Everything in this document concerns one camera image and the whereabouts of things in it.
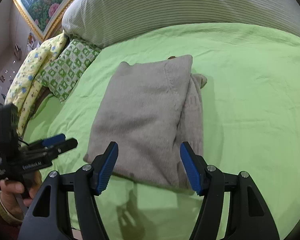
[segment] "pink object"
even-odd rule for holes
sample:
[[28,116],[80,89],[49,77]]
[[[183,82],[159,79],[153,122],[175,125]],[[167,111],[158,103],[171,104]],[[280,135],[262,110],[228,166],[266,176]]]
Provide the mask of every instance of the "pink object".
[[60,4],[58,4],[58,3],[54,3],[54,4],[52,4],[52,5],[50,6],[49,12],[48,12],[49,17],[52,17],[52,16],[55,14],[55,12],[57,11],[59,5],[60,5]]

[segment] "yellow floral blanket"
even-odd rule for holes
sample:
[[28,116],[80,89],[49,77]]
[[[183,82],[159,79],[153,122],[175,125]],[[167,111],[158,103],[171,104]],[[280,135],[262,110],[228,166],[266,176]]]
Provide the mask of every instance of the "yellow floral blanket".
[[10,86],[5,104],[13,103],[18,108],[19,124],[17,132],[19,136],[23,135],[31,107],[42,88],[42,85],[35,81],[34,77],[43,67],[59,57],[66,41],[67,36],[62,33],[46,40],[39,48],[32,50]]

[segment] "green bed sheet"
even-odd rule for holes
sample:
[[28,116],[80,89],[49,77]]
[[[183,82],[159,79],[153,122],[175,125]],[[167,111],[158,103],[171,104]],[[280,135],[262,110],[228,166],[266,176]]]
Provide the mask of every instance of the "green bed sheet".
[[[84,165],[90,129],[111,75],[129,64],[191,54],[202,89],[204,157],[223,172],[250,173],[263,194],[280,238],[300,219],[300,38],[283,31],[235,23],[177,25],[103,49],[66,102],[49,96],[29,121],[24,139],[66,134],[77,149],[42,170],[61,174]],[[190,191],[171,191],[112,176],[97,198],[109,238],[188,239],[202,203]],[[74,197],[72,225],[78,228]],[[229,206],[225,194],[218,238]]]

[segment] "silver bolt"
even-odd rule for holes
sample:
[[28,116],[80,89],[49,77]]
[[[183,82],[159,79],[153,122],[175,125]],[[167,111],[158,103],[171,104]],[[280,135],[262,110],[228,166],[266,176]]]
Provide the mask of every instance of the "silver bolt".
[[84,165],[84,166],[82,167],[82,169],[83,169],[84,171],[89,171],[89,170],[91,170],[91,165],[90,165],[90,164],[86,164],[86,165]]
[[247,173],[246,171],[242,171],[240,174],[241,174],[241,176],[244,177],[244,178],[249,177],[249,173]]
[[55,176],[57,176],[58,175],[58,172],[57,171],[51,171],[50,173],[49,173],[49,177],[50,178],[54,178]]
[[216,167],[213,166],[213,165],[208,165],[208,166],[207,166],[207,170],[208,170],[208,171],[215,171],[215,170],[216,170]]

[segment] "green checkered pillow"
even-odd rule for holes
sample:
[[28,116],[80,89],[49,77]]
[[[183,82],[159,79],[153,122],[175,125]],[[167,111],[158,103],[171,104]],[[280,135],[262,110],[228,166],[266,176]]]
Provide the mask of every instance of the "green checkered pillow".
[[59,98],[67,99],[71,90],[99,55],[101,49],[78,38],[73,39],[60,56],[44,67],[36,76],[36,80]]

